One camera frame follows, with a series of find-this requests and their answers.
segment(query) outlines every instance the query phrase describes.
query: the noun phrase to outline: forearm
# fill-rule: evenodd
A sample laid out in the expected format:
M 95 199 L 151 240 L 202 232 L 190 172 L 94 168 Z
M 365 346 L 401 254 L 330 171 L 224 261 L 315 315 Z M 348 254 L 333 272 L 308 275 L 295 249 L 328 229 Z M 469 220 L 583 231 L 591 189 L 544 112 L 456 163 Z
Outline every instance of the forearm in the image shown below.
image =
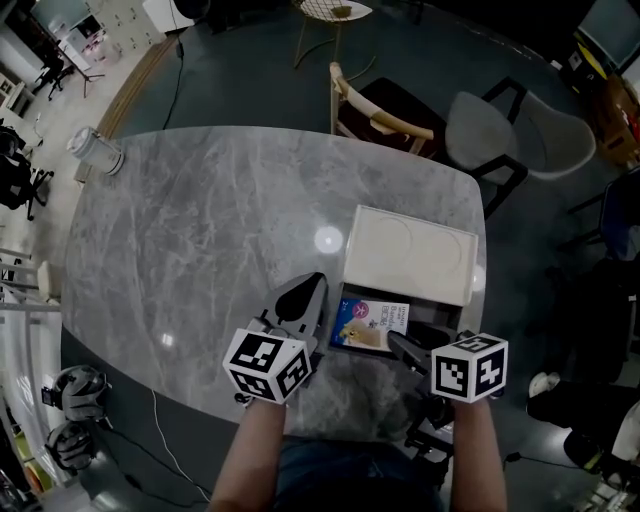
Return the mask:
M 453 492 L 455 512 L 507 510 L 507 491 L 491 409 L 486 400 L 456 402 L 453 427 Z
M 209 510 L 268 510 L 275 493 L 286 407 L 255 400 L 240 422 Z

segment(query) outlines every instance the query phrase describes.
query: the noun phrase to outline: black office chair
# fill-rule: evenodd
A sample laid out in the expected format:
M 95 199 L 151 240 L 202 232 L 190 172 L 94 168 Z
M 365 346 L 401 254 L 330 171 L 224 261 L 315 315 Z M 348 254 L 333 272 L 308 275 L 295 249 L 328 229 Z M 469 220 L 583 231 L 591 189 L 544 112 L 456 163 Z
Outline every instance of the black office chair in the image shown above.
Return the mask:
M 38 196 L 38 189 L 54 172 L 32 171 L 31 163 L 18 151 L 22 139 L 14 134 L 10 128 L 0 127 L 0 204 L 11 210 L 27 204 L 27 219 L 32 221 L 34 199 L 42 206 L 47 204 Z

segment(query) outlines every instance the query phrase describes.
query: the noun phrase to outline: marble table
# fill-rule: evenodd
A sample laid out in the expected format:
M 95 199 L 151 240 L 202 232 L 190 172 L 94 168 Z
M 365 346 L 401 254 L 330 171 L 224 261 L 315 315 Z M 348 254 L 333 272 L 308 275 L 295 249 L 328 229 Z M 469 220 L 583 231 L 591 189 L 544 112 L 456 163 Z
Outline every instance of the marble table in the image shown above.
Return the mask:
M 64 325 L 105 361 L 164 395 L 220 418 L 243 409 L 221 361 L 268 289 L 307 272 L 339 301 L 344 247 L 314 243 L 333 226 L 346 241 L 364 204 L 479 235 L 470 176 L 393 149 L 319 133 L 188 128 L 123 139 L 115 176 L 93 174 L 71 227 Z M 461 328 L 478 330 L 484 291 Z M 333 439 L 401 439 L 415 377 L 399 363 L 327 351 L 290 400 L 287 431 Z

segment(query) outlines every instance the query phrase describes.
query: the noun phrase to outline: book cover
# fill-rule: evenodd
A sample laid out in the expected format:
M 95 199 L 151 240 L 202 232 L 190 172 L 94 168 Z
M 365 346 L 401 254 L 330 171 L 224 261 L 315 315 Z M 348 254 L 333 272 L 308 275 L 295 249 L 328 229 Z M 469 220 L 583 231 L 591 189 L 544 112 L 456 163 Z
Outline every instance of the book cover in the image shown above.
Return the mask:
M 330 345 L 336 348 L 390 354 L 387 331 L 406 334 L 408 319 L 409 304 L 342 299 Z

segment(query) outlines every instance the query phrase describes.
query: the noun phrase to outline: white box lid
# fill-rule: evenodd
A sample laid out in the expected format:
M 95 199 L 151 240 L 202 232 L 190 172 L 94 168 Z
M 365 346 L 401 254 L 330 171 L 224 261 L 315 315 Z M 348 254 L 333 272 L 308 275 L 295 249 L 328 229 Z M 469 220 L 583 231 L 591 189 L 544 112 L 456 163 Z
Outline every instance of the white box lid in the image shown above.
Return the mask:
M 462 307 L 477 252 L 473 233 L 359 205 L 344 282 Z

